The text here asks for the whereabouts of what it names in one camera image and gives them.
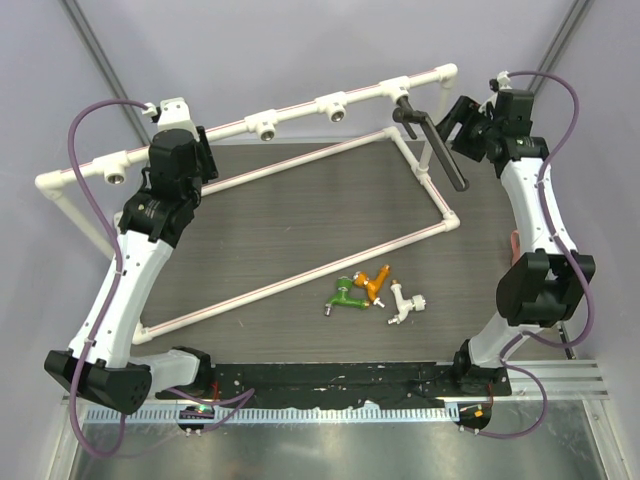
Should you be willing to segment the dark metal long faucet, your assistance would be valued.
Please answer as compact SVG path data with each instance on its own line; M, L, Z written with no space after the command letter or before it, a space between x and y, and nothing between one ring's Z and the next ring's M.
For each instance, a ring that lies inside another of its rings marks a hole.
M418 126L422 130L454 189L457 192L464 192L469 188L467 179L463 176L450 150L437 132L436 125L427 112L414 109L409 102L409 97L404 95L396 100L396 107L392 112L392 118L404 128L412 140L417 139L417 135L412 126Z

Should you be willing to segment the white PVC pipe frame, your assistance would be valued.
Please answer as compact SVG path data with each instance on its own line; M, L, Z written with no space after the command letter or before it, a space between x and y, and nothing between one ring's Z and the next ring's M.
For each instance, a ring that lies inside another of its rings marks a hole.
M123 184L132 167L138 167L142 172L148 167L150 145L103 155L64 170L42 173L34 180L37 190L109 259L109 267L113 259L122 256L117 235L125 205L115 215L93 221L68 197L67 190L71 186L86 190L92 179L111 186ZM358 220L353 226L346 223L350 204L365 194L360 176L350 165L348 156L353 151L370 151L373 147L381 147L395 165L407 169L410 186L419 200L417 229L385 242L376 241L367 219ZM144 321L144 311L159 273L142 310L131 346L150 343L328 275L349 273L357 265L445 235L460 225L459 217L434 184L428 170L422 167L400 130L389 126L230 178L212 180L203 185L201 202L187 227L198 221L199 207L222 207L222 220L227 227L246 220L248 226L245 231L237 235L228 232L216 234L204 250L207 256L233 253L241 246L256 246L260 235L282 226L285 203L292 198L301 201L306 225L315 236L315 246L333 245L344 250L357 234L363 234L364 249L184 315L148 325Z

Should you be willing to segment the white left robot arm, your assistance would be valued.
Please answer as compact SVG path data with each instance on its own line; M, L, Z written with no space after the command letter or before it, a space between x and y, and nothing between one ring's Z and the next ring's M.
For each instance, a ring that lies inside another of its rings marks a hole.
M65 390L80 376L79 397L131 415L158 392L179 387L190 398L213 385L209 354L179 346L134 357L131 345L151 287L194 218L203 185L218 171L203 127L158 132L149 147L142 187L125 203L113 259L83 326L64 350L52 350L45 371Z

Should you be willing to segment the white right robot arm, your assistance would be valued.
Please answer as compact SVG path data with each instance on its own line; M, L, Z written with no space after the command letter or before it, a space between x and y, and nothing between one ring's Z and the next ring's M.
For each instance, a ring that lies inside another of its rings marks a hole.
M526 90L499 90L484 104L462 96L437 126L441 138L453 139L454 152L490 161L519 234L519 255L496 289L496 313L454 356L451 380L465 395L499 382L522 343L570 319L596 270L564 228L547 143L531 133L533 104Z

